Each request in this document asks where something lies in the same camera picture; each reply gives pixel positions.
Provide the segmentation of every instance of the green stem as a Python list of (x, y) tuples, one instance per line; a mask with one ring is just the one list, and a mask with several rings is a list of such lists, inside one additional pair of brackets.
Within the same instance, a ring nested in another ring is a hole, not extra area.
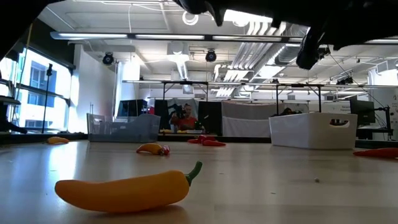
[(197, 161), (193, 170), (189, 174), (185, 174), (185, 178), (187, 178), (189, 186), (191, 186), (192, 180), (199, 174), (202, 165), (203, 164), (200, 161)]

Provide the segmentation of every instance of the ceiling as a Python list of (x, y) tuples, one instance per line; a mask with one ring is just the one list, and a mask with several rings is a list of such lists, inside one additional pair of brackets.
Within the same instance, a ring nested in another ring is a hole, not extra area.
[[(153, 4), (154, 1), (139, 0), (139, 5), (104, 4), (92, 0), (67, 0), (51, 4), (39, 16), (50, 27), (62, 32), (131, 32), (154, 34), (246, 34), (249, 26), (237, 27), (232, 22), (225, 22), (217, 27), (212, 17), (200, 15), (197, 24), (186, 25), (182, 21), (183, 10), (177, 5), (164, 6)], [(176, 70), (176, 64), (167, 60), (166, 41), (149, 40), (91, 40), (85, 50), (94, 58), (101, 60), (105, 47), (131, 46), (142, 58), (142, 74), (151, 78), (160, 78)], [(239, 50), (240, 43), (229, 42), (189, 42), (191, 54), (187, 68), (193, 71), (213, 72), (215, 63), (205, 62), (208, 49), (215, 49), (219, 63), (230, 63)], [(398, 46), (350, 46), (319, 61), (310, 71), (299, 69), (294, 62), (278, 75), (280, 82), (326, 83), (343, 70), (351, 70), (358, 83), (367, 82), (368, 69), (387, 58), (398, 58)], [(129, 58), (129, 52), (115, 52), (115, 57)]]

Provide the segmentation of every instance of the monitor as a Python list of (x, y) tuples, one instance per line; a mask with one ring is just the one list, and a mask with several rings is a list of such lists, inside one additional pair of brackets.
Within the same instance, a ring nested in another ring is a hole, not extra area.
[(376, 122), (374, 103), (372, 101), (349, 100), (351, 114), (358, 115), (358, 125), (367, 125)]

